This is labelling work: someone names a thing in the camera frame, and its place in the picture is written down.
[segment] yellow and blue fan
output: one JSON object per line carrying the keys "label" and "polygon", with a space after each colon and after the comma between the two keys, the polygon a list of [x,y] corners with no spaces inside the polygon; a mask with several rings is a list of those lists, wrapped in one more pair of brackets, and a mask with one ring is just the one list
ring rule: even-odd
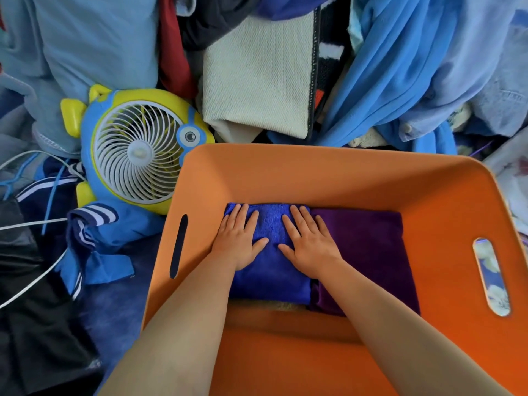
{"label": "yellow and blue fan", "polygon": [[167,214],[186,154],[215,138],[185,100],[159,89],[110,90],[94,85],[86,106],[63,99],[66,130],[81,139],[87,182],[81,207],[117,197]]}

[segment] white cable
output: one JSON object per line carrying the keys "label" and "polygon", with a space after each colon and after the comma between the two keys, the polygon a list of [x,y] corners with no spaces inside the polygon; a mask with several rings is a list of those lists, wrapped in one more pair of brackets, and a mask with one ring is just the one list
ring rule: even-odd
{"label": "white cable", "polygon": [[68,220],[68,218],[55,218],[55,219],[45,219],[44,221],[22,222],[22,223],[16,224],[16,225],[2,226],[2,227],[0,227],[0,231],[3,231],[4,229],[20,228],[22,226],[52,224],[54,222],[62,222],[62,221],[67,221],[67,220]]}
{"label": "white cable", "polygon": [[14,302],[16,299],[18,299],[20,296],[22,296],[24,293],[26,293],[28,290],[30,290],[31,287],[33,287],[33,285],[35,285],[38,281],[40,281],[42,278],[44,278],[53,268],[55,268],[55,266],[62,260],[62,258],[64,257],[64,255],[66,254],[66,252],[68,251],[68,249],[66,249],[64,251],[64,253],[61,254],[61,257],[59,257],[59,259],[54,262],[51,267],[49,267],[46,271],[44,271],[38,278],[34,279],[29,285],[27,285],[24,289],[22,289],[20,292],[18,292],[17,294],[15,294],[15,296],[13,296],[11,299],[9,299],[8,301],[6,301],[5,303],[3,303],[2,305],[0,305],[0,309],[4,308],[5,306],[7,306],[8,304],[11,304],[12,302]]}
{"label": "white cable", "polygon": [[58,158],[57,156],[54,156],[53,154],[50,154],[48,152],[43,152],[42,150],[30,150],[28,152],[21,152],[20,154],[17,154],[13,158],[10,158],[6,162],[4,162],[2,165],[0,165],[0,171],[3,170],[6,166],[8,166],[10,163],[12,163],[17,158],[25,156],[26,154],[32,154],[34,152],[40,152],[42,154],[46,154],[49,157],[53,157],[54,159],[59,161],[62,165],[66,166],[66,168],[68,168],[69,172],[73,172],[73,174],[76,175],[78,178],[86,181],[86,178],[84,176],[82,176],[80,173],[78,173],[77,171],[75,171],[75,169],[70,170],[70,166],[68,164],[66,164],[65,161],[63,161],[62,159]]}

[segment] orange plastic bin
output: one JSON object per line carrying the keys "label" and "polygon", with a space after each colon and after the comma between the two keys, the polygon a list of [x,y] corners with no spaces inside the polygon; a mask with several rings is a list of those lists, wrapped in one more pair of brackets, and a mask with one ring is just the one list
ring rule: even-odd
{"label": "orange plastic bin", "polygon": [[[528,268],[495,180],[478,161],[345,148],[200,146],[185,159],[176,185],[144,325],[209,252],[228,202],[399,211],[422,317],[513,394],[528,395]],[[188,225],[171,279],[184,215]],[[472,249],[477,238],[493,244],[510,297],[506,317],[487,305]],[[211,394],[396,392],[345,318],[234,304]]]}

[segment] fan eye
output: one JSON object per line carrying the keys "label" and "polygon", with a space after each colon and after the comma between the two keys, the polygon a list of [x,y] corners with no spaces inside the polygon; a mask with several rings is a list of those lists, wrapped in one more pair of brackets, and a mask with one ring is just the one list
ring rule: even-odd
{"label": "fan eye", "polygon": [[183,128],[180,133],[180,141],[181,144],[183,144],[186,147],[195,147],[198,144],[200,144],[200,132],[193,128],[192,126],[189,126],[187,128]]}

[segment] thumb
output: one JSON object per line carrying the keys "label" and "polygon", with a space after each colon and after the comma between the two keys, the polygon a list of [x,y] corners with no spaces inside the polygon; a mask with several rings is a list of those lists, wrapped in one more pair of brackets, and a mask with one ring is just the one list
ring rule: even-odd
{"label": "thumb", "polygon": [[264,247],[266,247],[268,242],[269,242],[268,238],[262,238],[255,242],[255,244],[253,245],[253,250],[251,254],[253,260],[255,259],[255,257],[259,255],[259,253],[264,249]]}
{"label": "thumb", "polygon": [[279,250],[284,254],[284,257],[290,260],[291,263],[293,264],[295,260],[294,250],[287,244],[280,244],[278,247],[279,247]]}

